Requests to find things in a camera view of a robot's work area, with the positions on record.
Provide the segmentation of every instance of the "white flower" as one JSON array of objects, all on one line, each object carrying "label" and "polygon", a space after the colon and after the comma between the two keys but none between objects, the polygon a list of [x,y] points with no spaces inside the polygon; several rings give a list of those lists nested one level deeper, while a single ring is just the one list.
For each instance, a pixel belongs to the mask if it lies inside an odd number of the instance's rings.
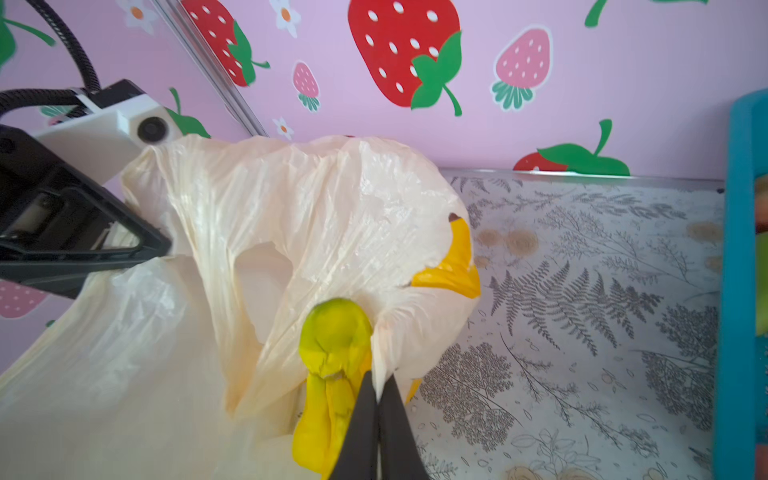
[{"label": "white flower", "polygon": [[296,25],[301,22],[301,15],[291,8],[288,2],[289,0],[270,0],[270,5],[277,13],[277,27],[280,30],[287,30],[292,37],[296,38]]},{"label": "white flower", "polygon": [[283,135],[288,140],[293,139],[293,129],[288,126],[285,118],[280,117],[279,120],[277,120],[276,118],[273,118],[272,121],[275,122],[275,126],[277,126],[278,134]]},{"label": "white flower", "polygon": [[154,10],[144,6],[144,0],[117,0],[117,2],[125,11],[125,26],[141,27],[149,35],[154,35],[152,22],[159,17]]}]

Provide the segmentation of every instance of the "table surface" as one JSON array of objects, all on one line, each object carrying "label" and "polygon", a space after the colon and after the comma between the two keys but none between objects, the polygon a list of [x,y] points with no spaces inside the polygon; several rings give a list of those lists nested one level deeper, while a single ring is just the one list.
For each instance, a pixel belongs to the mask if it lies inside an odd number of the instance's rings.
[{"label": "table surface", "polygon": [[406,407],[431,477],[711,478],[722,184],[445,175],[483,291]]}]

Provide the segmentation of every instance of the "pink strawberry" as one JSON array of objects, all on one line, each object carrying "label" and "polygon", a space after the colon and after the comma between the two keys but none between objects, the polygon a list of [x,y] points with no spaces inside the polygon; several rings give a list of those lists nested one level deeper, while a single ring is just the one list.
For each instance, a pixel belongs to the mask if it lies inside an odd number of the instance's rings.
[{"label": "pink strawberry", "polygon": [[23,317],[34,310],[46,296],[46,292],[0,280],[0,316]]},{"label": "pink strawberry", "polygon": [[552,60],[552,43],[549,32],[543,28],[530,28],[520,34],[498,56],[496,77],[491,93],[502,110],[523,108],[533,100],[533,90],[549,76]]},{"label": "pink strawberry", "polygon": [[317,87],[315,76],[312,75],[310,68],[300,61],[293,69],[293,86],[299,92],[299,100],[310,111],[317,111],[320,108],[320,89]]}]

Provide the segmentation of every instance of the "black cable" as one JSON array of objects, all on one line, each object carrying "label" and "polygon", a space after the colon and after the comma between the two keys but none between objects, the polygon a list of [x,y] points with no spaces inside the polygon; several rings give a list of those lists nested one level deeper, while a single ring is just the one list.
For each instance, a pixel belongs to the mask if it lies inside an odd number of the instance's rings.
[{"label": "black cable", "polygon": [[72,90],[22,88],[19,90],[0,91],[0,118],[16,108],[43,105],[81,106],[81,103]]},{"label": "black cable", "polygon": [[69,55],[74,60],[80,71],[80,76],[83,77],[83,84],[88,93],[94,93],[101,90],[101,84],[98,81],[98,76],[91,65],[91,60],[85,54],[85,50],[80,46],[80,42],[76,39],[72,30],[69,29],[64,20],[54,12],[45,0],[27,0],[27,3],[34,8],[38,14],[50,25],[56,35],[61,39],[61,43],[69,51]]}]

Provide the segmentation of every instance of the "camera lens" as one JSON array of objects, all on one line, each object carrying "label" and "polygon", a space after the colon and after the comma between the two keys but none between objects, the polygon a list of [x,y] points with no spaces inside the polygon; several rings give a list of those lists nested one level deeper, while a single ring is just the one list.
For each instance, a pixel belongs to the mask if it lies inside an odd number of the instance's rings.
[{"label": "camera lens", "polygon": [[168,135],[168,126],[160,117],[145,118],[139,124],[139,138],[148,144],[156,144]]}]

